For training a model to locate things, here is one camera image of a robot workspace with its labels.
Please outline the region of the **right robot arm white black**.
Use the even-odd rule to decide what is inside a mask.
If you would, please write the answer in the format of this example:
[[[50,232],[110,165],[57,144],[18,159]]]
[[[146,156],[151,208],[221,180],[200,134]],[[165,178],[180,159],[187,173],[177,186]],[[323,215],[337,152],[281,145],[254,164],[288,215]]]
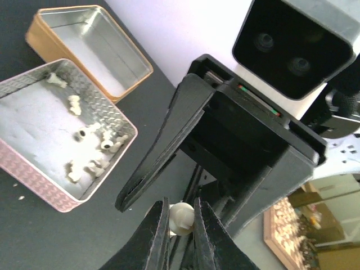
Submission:
[[[330,162],[328,135],[359,121],[358,96],[337,90],[295,119],[211,55],[195,59],[179,83],[155,142],[118,194],[127,210],[175,157],[186,153],[215,179],[210,199],[227,199],[222,222],[244,228]]]

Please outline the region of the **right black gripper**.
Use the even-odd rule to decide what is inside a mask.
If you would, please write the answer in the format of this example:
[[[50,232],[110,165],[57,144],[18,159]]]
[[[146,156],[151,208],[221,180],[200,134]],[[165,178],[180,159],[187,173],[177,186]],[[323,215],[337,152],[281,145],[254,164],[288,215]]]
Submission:
[[[181,145],[215,178],[202,195],[211,205],[226,202],[218,213],[236,236],[312,177],[327,143],[213,56],[198,57],[188,71],[115,207],[124,212],[142,196]]]

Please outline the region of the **yellow tin lid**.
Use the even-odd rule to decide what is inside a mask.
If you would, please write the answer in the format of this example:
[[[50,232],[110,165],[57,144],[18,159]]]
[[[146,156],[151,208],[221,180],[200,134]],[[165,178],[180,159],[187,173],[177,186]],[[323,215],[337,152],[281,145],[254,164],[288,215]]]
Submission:
[[[45,62],[71,60],[113,103],[154,71],[134,41],[99,5],[41,8],[25,39]]]

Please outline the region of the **pink tin box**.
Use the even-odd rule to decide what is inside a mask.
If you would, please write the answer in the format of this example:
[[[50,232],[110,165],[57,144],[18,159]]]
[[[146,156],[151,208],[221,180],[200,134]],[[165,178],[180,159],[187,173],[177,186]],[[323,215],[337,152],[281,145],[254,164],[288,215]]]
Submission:
[[[87,202],[137,134],[68,59],[1,82],[1,168],[58,212]]]

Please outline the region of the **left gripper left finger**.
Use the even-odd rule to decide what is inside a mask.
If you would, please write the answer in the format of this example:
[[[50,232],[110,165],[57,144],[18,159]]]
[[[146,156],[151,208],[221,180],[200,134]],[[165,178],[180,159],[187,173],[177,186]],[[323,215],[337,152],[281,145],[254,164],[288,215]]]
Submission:
[[[169,268],[169,200],[157,201],[129,241],[103,270],[162,270]]]

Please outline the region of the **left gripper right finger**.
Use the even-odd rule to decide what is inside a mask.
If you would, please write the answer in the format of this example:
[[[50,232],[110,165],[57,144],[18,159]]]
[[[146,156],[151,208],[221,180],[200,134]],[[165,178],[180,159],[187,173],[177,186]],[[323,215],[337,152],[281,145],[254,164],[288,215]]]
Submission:
[[[194,269],[256,270],[258,267],[234,243],[206,201],[194,201]]]

